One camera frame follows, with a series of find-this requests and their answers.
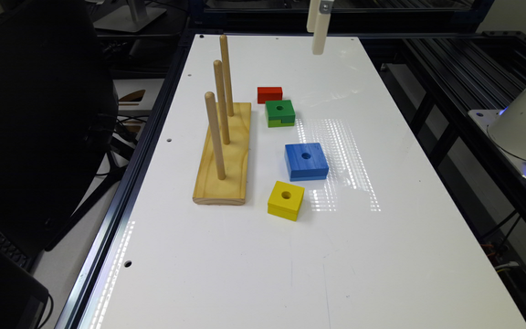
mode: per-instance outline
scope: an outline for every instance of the white tabletop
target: white tabletop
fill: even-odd
[[[246,204],[192,201],[220,59],[218,36],[196,37],[82,327],[526,328],[357,38],[322,56],[311,37],[228,42],[234,100],[253,104]],[[283,88],[294,127],[267,128],[264,86]],[[312,142],[328,178],[295,183],[297,222],[269,215],[284,145]]]

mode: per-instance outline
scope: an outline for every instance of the wooden peg board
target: wooden peg board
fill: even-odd
[[[205,146],[192,197],[198,205],[240,206],[245,204],[251,103],[233,103],[233,109],[235,115],[228,117],[230,144],[223,144],[226,172],[224,180],[219,180],[216,175],[210,128],[206,133]]]

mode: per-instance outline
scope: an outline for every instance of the cable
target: cable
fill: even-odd
[[[44,322],[40,324],[37,329],[42,329],[44,327],[44,324],[50,319],[50,315],[52,315],[52,311],[54,310],[54,299],[52,298],[52,295],[48,293],[47,297],[50,299],[50,312],[48,312],[46,319],[44,319]]]
[[[500,249],[501,249],[502,246],[504,246],[504,244],[507,242],[507,239],[509,238],[510,233],[512,233],[512,231],[515,229],[515,227],[517,226],[517,224],[519,224],[519,221],[520,221],[520,220],[521,220],[521,215],[519,215],[519,217],[517,218],[517,220],[515,220],[514,224],[512,224],[512,226],[510,227],[509,232],[507,232],[507,235],[504,236],[504,239],[503,239],[502,242],[499,244],[499,246],[496,248],[496,251],[497,251],[497,252],[500,252]]]
[[[517,213],[517,210],[512,210],[512,212],[504,218],[497,226],[492,228],[490,231],[484,233],[482,237],[480,237],[481,240],[484,240],[488,238],[489,236],[493,235],[494,233],[498,232],[500,228],[502,228],[503,225],[505,225],[515,214]]]
[[[520,264],[518,262],[516,262],[516,261],[509,261],[506,264],[501,264],[499,266],[495,266],[494,270],[498,271],[498,270],[501,270],[501,269],[508,269],[508,268],[519,267],[519,266],[520,266]]]

